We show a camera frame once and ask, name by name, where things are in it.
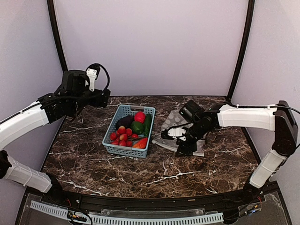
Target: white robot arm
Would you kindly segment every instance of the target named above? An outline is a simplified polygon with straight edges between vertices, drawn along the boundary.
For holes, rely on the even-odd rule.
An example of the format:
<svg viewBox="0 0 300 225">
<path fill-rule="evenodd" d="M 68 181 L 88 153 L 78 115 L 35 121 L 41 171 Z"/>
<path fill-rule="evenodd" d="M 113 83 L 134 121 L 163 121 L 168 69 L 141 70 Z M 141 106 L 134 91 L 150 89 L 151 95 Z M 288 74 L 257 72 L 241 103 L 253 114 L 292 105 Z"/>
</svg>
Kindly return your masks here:
<svg viewBox="0 0 300 225">
<path fill-rule="evenodd" d="M 204 110 L 194 101 L 188 101 L 179 112 L 193 125 L 189 129 L 170 127 L 162 132 L 162 138 L 177 138 L 176 155 L 191 156 L 196 151 L 196 142 L 213 128 L 248 127 L 275 131 L 273 146 L 244 186 L 242 199 L 249 202 L 298 147 L 296 146 L 298 126 L 291 109 L 286 101 L 279 101 L 276 105 L 267 106 L 223 103 Z"/>
<path fill-rule="evenodd" d="M 108 79 L 103 90 L 94 88 L 94 81 L 99 75 L 100 68 L 105 71 Z M 86 71 L 66 71 L 61 86 L 54 93 L 40 97 L 25 109 L 1 121 L 0 179 L 13 180 L 43 193 L 51 192 L 52 195 L 57 195 L 53 192 L 62 191 L 54 176 L 19 163 L 10 157 L 4 148 L 24 134 L 53 123 L 63 116 L 76 117 L 86 105 L 106 107 L 110 95 L 108 85 L 109 75 L 100 64 L 92 64 Z"/>
</svg>

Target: black cable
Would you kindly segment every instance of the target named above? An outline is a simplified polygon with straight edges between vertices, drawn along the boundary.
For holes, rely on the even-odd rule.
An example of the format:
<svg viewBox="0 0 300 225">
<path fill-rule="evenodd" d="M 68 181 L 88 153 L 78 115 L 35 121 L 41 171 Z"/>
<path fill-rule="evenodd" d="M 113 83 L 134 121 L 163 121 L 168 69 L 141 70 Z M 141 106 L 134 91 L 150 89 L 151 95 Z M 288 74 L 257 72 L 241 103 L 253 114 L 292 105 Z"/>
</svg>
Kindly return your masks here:
<svg viewBox="0 0 300 225">
<path fill-rule="evenodd" d="M 5 122 L 8 121 L 8 120 L 14 118 L 15 116 L 21 114 L 22 112 L 25 112 L 25 111 L 27 111 L 27 110 L 29 110 L 29 109 L 31 109 L 31 108 L 37 106 L 37 105 L 40 105 L 40 104 L 41 104 L 41 103 L 36 103 L 36 104 L 34 104 L 34 105 L 28 106 L 27 108 L 25 108 L 25 109 L 23 109 L 23 110 L 21 110 L 21 111 L 19 111 L 19 112 L 16 112 L 15 114 L 11 115 L 10 117 L 7 117 L 6 119 L 0 121 L 0 125 L 1 125 L 2 123 L 5 123 Z"/>
<path fill-rule="evenodd" d="M 83 222 L 83 221 L 81 221 L 81 222 L 74 221 L 72 217 L 70 217 L 69 219 L 71 220 L 71 222 L 70 222 L 70 221 L 68 221 L 68 222 L 69 222 L 70 224 L 72 224 L 72 225 L 83 225 L 83 224 L 85 223 L 85 222 Z"/>
<path fill-rule="evenodd" d="M 183 127 L 183 126 L 186 126 L 186 125 L 189 125 L 189 124 L 191 124 L 191 123 L 184 123 L 184 124 L 181 124 L 181 125 L 176 125 L 176 126 L 169 127 L 169 128 L 167 129 L 167 132 L 168 132 L 169 130 L 173 129 L 173 128 L 180 128 L 180 127 Z"/>
<path fill-rule="evenodd" d="M 68 208 L 68 211 L 69 209 L 72 209 L 74 212 L 81 212 L 82 214 L 84 214 L 86 217 L 88 217 L 90 219 L 90 225 L 93 225 L 93 221 L 92 221 L 92 218 L 89 216 L 89 214 L 87 214 L 86 212 L 83 212 L 82 210 L 80 209 L 76 209 L 76 208 L 73 208 L 71 206 L 66 206 L 66 205 L 62 205 L 60 203 L 58 203 L 57 201 L 53 200 L 52 198 L 48 197 L 48 199 L 50 199 L 52 202 L 54 202 L 55 204 L 57 204 L 58 206 L 62 206 L 62 207 L 66 207 Z"/>
<path fill-rule="evenodd" d="M 95 98 L 95 97 L 98 97 L 98 96 L 102 95 L 102 93 L 105 92 L 105 91 L 107 90 L 108 86 L 109 86 L 109 83 L 110 83 L 110 77 L 109 77 L 109 74 L 108 74 L 108 71 L 106 70 L 106 68 L 105 68 L 104 66 L 102 66 L 101 64 L 98 64 L 98 65 L 104 70 L 104 72 L 105 72 L 105 74 L 106 74 L 106 77 L 107 77 L 107 83 L 106 83 L 106 86 L 104 87 L 104 89 L 103 89 L 100 93 L 98 93 L 98 94 L 96 94 L 96 95 L 94 95 L 94 96 L 90 96 L 90 97 L 75 97 L 75 96 L 58 96 L 58 97 L 53 97 L 53 98 L 51 98 L 51 99 L 42 101 L 42 102 L 40 102 L 40 103 L 36 103 L 36 104 L 34 104 L 34 105 L 30 105 L 30 106 L 28 106 L 27 108 L 25 108 L 25 109 L 23 109 L 23 110 L 21 110 L 21 111 L 19 111 L 19 112 L 16 112 L 15 114 L 11 115 L 10 117 L 7 117 L 6 119 L 0 121 L 0 125 L 3 124 L 4 122 L 6 122 L 6 121 L 8 121 L 8 120 L 10 120 L 10 119 L 12 119 L 12 118 L 14 118 L 15 116 L 21 114 L 22 112 L 25 112 L 25 111 L 27 111 L 27 110 L 29 110 L 29 109 L 31 109 L 31 108 L 37 106 L 37 105 L 41 105 L 41 104 L 44 104 L 44 103 L 47 103 L 47 102 L 55 101 L 55 100 L 57 100 L 57 99 L 92 99 L 92 98 Z"/>
<path fill-rule="evenodd" d="M 294 111 L 294 112 L 296 112 L 296 113 L 298 113 L 299 115 L 300 115 L 300 111 L 299 110 L 297 110 L 297 109 L 294 109 L 294 108 L 292 108 L 292 107 L 289 107 L 289 106 L 285 106 L 285 105 L 272 105 L 272 106 L 262 106 L 262 105 L 259 105 L 259 106 L 254 106 L 254 105 L 239 105 L 239 106 L 237 106 L 237 105 L 234 105 L 234 104 L 232 104 L 232 103 L 229 103 L 229 102 L 226 102 L 229 106 L 231 106 L 231 107 L 235 107 L 235 108 L 241 108 L 241 109 L 245 109 L 245 108 L 260 108 L 260 109 L 267 109 L 267 108 L 283 108 L 283 109 L 290 109 L 290 110 L 292 110 L 292 111 Z"/>
<path fill-rule="evenodd" d="M 242 214 L 241 216 L 239 216 L 239 217 L 235 217 L 235 218 L 231 218 L 231 219 L 228 219 L 228 220 L 235 220 L 235 219 L 239 219 L 239 218 L 241 218 L 241 217 L 244 217 L 244 216 L 247 216 L 248 214 Z"/>
<path fill-rule="evenodd" d="M 288 106 L 284 106 L 284 105 L 274 105 L 274 106 L 270 106 L 270 108 L 283 108 L 283 109 L 290 109 L 295 111 L 296 113 L 298 113 L 300 115 L 300 111 L 298 111 L 297 109 L 288 107 Z"/>
<path fill-rule="evenodd" d="M 233 216 L 239 214 L 241 211 L 243 211 L 245 208 L 247 208 L 250 204 L 251 204 L 251 202 L 250 202 L 248 205 L 246 205 L 246 206 L 244 206 L 243 208 L 241 208 L 238 212 L 236 212 L 236 213 L 234 213 L 233 215 L 231 215 L 231 216 L 229 216 L 229 217 L 226 217 L 226 218 L 224 218 L 224 219 L 232 220 L 233 218 L 231 218 L 231 217 L 233 217 Z"/>
</svg>

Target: plastic vegetable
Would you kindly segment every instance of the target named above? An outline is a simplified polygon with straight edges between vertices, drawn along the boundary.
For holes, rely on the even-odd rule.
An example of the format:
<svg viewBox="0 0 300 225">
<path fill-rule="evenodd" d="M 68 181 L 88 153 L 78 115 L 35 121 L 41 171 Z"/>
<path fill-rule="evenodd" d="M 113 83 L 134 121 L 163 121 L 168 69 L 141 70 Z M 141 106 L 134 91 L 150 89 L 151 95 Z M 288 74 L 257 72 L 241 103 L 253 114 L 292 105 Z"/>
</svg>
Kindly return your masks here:
<svg viewBox="0 0 300 225">
<path fill-rule="evenodd" d="M 119 142 L 119 146 L 124 146 L 124 147 L 126 147 L 126 141 L 120 141 L 120 142 Z"/>
<path fill-rule="evenodd" d="M 117 139 L 117 134 L 116 133 L 112 133 L 109 138 L 113 141 Z"/>
<path fill-rule="evenodd" d="M 128 136 L 131 136 L 131 135 L 132 135 L 132 129 L 127 128 L 127 129 L 126 129 L 126 134 L 127 134 Z"/>
<path fill-rule="evenodd" d="M 129 128 L 130 124 L 135 120 L 134 116 L 128 115 L 120 119 L 116 124 L 116 129 L 119 127 L 124 126 L 125 128 Z"/>
<path fill-rule="evenodd" d="M 131 123 L 131 129 L 132 129 L 132 132 L 137 134 L 137 135 L 141 135 L 144 131 L 144 125 L 138 121 L 133 121 Z"/>
<path fill-rule="evenodd" d="M 126 141 L 126 146 L 127 147 L 132 147 L 132 141 Z"/>
<path fill-rule="evenodd" d="M 113 145 L 119 145 L 119 142 L 117 140 L 115 140 L 111 144 L 113 144 Z"/>
<path fill-rule="evenodd" d="M 135 121 L 138 121 L 140 123 L 144 123 L 146 119 L 146 115 L 143 112 L 137 112 L 135 114 Z"/>
<path fill-rule="evenodd" d="M 152 116 L 151 116 L 151 114 L 147 114 L 146 120 L 144 122 L 144 136 L 145 137 L 149 137 L 151 123 L 152 123 Z"/>
<path fill-rule="evenodd" d="M 136 148 L 136 149 L 145 149 L 146 146 L 147 146 L 147 141 L 148 141 L 148 138 L 145 137 L 145 138 L 139 140 L 139 142 L 136 143 L 136 144 L 133 146 L 133 148 Z"/>
</svg>

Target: marble table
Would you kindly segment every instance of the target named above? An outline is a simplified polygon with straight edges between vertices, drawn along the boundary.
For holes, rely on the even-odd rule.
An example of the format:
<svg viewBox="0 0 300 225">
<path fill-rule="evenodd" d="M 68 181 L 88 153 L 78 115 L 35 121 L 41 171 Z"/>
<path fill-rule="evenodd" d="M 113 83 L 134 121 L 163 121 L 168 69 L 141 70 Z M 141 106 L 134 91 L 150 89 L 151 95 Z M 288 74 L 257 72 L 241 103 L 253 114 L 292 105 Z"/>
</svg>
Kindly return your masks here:
<svg viewBox="0 0 300 225">
<path fill-rule="evenodd" d="M 204 108 L 223 97 L 111 97 L 104 109 L 85 107 L 72 121 L 66 118 L 45 161 L 43 172 L 55 175 L 64 190 L 134 198 L 209 195 L 241 189 L 257 166 L 238 127 L 211 132 L 204 157 L 175 158 L 174 152 L 150 143 L 146 158 L 109 154 L 102 145 L 117 107 L 121 104 L 156 108 L 151 138 L 172 110 L 188 100 Z"/>
</svg>

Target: camera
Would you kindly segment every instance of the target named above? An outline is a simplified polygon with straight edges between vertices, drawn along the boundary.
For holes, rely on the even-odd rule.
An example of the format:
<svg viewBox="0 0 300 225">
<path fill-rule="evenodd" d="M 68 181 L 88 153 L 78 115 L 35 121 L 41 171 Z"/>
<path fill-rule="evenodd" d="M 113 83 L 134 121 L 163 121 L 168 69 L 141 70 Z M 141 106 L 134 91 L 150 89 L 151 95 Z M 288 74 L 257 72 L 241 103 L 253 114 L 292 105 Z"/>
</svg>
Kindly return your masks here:
<svg viewBox="0 0 300 225">
<path fill-rule="evenodd" d="M 188 122 L 195 123 L 199 121 L 202 117 L 204 108 L 199 106 L 193 100 L 189 100 L 184 106 L 179 110 L 179 114 Z"/>
</svg>

